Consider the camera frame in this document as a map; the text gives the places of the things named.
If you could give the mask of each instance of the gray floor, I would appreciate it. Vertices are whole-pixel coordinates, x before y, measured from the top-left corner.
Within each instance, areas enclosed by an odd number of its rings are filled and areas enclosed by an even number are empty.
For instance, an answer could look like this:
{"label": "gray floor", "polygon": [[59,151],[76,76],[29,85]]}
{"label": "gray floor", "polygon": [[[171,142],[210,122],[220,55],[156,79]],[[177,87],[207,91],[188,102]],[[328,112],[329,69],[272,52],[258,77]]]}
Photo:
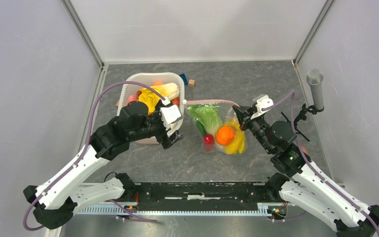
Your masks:
{"label": "gray floor", "polygon": [[[140,72],[185,73],[188,79],[196,81],[195,88],[185,89],[187,100],[227,99],[250,106],[252,99],[260,94],[268,94],[275,102],[294,89],[296,114],[304,103],[302,89],[290,61],[110,65],[104,87]],[[95,127],[116,116],[115,104],[120,92],[121,88],[114,88],[104,96],[98,107]],[[268,112],[265,116],[267,122],[272,124],[282,120],[281,111],[289,115],[290,103]],[[299,129],[311,140],[306,142],[301,138],[309,155],[329,175],[312,121],[301,122]],[[269,161],[271,156],[248,131],[247,150],[236,156],[205,153],[201,149],[198,131],[188,115],[185,115],[180,132],[185,138],[168,150],[163,150],[160,145],[132,143],[130,150],[96,171],[87,182],[102,182],[111,171],[126,172],[134,182],[266,181],[276,172]]]}

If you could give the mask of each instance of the white container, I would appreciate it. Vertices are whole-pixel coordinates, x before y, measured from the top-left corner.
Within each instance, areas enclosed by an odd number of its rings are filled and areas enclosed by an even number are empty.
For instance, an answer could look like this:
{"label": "white container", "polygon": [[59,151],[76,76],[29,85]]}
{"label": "white container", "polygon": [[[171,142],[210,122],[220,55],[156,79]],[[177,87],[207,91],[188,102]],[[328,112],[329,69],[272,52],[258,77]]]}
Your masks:
{"label": "white container", "polygon": [[[177,84],[179,86],[179,109],[184,118],[184,103],[183,103],[183,100],[185,99],[184,98],[184,95],[185,95],[184,81],[179,75],[175,73],[137,73],[129,77],[127,81],[137,81],[137,82],[144,83],[148,86],[152,86],[155,81],[161,81],[163,84],[167,84],[171,82]],[[124,107],[127,98],[130,97],[131,95],[135,95],[136,92],[140,90],[141,88],[142,87],[138,85],[131,85],[131,84],[123,85],[123,89],[121,90],[120,101],[118,103],[117,116],[120,114],[121,108]],[[181,127],[182,122],[183,122],[183,119],[178,121],[175,128],[171,129],[168,132],[168,136],[170,136],[173,132],[178,130]],[[136,142],[141,143],[141,144],[157,144],[155,137],[142,139]]]}

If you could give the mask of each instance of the clear plastic bag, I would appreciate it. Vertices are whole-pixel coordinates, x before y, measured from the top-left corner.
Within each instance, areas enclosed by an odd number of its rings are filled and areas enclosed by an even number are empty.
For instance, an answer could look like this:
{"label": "clear plastic bag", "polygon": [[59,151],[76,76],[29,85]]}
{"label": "clear plastic bag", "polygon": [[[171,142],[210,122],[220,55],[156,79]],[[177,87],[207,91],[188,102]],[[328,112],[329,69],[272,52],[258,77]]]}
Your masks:
{"label": "clear plastic bag", "polygon": [[228,155],[246,150],[245,132],[239,128],[232,106],[225,100],[184,101],[186,112],[202,137],[206,152],[219,151]]}

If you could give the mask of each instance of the blue block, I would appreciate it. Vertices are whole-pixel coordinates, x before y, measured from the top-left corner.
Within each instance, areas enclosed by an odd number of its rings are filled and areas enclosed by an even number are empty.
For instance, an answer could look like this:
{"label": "blue block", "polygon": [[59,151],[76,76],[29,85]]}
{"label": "blue block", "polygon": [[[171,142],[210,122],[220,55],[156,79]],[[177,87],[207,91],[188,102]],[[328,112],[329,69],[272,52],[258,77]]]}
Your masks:
{"label": "blue block", "polygon": [[188,85],[188,81],[187,81],[187,77],[185,76],[185,74],[180,74],[179,75],[181,78],[182,78],[182,80],[184,81],[184,85]]}

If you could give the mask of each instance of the microphone stand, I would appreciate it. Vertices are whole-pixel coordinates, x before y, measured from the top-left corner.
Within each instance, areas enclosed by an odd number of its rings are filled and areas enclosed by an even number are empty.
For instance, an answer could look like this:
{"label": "microphone stand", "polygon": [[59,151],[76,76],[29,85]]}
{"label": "microphone stand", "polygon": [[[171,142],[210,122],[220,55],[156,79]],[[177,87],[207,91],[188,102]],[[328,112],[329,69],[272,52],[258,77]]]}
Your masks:
{"label": "microphone stand", "polygon": [[[322,112],[323,109],[317,110],[314,105],[310,105],[309,107],[306,107],[306,104],[303,104],[302,110],[300,110],[299,115],[297,115],[297,117],[294,119],[294,128],[295,128],[297,134],[304,137],[306,139],[306,141],[308,141],[308,142],[310,142],[310,140],[302,132],[299,131],[299,129],[297,128],[297,124],[299,123],[300,120],[306,121],[307,112],[311,113],[312,115],[315,115],[318,112]],[[288,119],[288,117],[283,112],[281,112],[281,114],[282,114],[282,116],[284,116],[284,118],[287,120],[288,123],[291,123],[291,121]]]}

